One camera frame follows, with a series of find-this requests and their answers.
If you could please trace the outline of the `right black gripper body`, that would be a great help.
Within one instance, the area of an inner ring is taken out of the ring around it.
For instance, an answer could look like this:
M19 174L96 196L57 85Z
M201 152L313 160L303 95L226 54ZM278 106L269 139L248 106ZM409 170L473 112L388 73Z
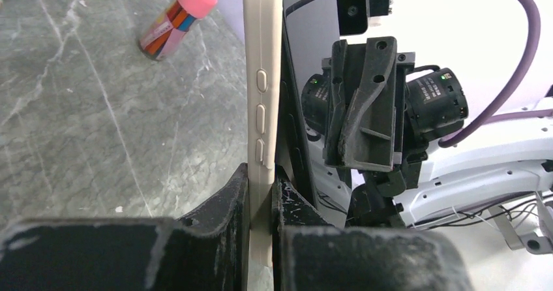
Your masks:
M345 224L346 226L404 226L399 214L403 206L393 202L393 197L402 194L416 184L408 154L415 151L415 144L405 141L404 124L406 110L406 65L399 65L395 55L395 71L390 82L395 84L395 142L393 167L390 172L358 170L364 181L352 190ZM351 182L351 170L335 167L339 174Z

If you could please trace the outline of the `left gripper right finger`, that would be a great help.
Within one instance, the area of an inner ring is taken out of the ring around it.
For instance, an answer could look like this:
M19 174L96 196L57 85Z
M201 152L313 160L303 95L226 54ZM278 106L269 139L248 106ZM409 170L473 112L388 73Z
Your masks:
M443 235L396 228L337 228L278 168L273 185L276 290L472 290Z

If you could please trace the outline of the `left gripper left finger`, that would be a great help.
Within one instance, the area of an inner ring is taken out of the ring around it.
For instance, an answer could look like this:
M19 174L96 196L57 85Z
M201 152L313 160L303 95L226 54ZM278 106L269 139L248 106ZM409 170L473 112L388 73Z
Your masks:
M174 219L24 219L1 232L2 290L246 290L247 166Z

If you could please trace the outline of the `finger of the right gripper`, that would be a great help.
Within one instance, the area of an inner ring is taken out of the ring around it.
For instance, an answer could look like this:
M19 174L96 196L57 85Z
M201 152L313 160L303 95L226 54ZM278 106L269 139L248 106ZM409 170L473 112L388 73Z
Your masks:
M344 166L390 172L395 142L396 38L347 46L343 72L346 115L338 141Z
M332 45L329 70L329 108L327 130L325 133L325 164L341 166L341 156L338 152L338 142L345 115L344 64L348 43L346 40L336 41Z

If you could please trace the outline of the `phone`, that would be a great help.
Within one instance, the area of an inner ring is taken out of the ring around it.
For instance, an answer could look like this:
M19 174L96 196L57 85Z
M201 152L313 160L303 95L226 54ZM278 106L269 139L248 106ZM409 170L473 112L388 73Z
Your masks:
M243 0L247 61L250 255L273 265L272 191L278 132L283 0Z

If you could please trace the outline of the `bare black phone removed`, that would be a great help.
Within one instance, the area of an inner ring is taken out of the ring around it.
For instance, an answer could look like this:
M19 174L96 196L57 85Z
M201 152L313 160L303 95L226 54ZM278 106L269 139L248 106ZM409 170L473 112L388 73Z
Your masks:
M333 226L346 221L351 188L323 160L326 102L314 96L329 82L322 65L340 38L336 0L283 0L280 122L290 145L297 190Z

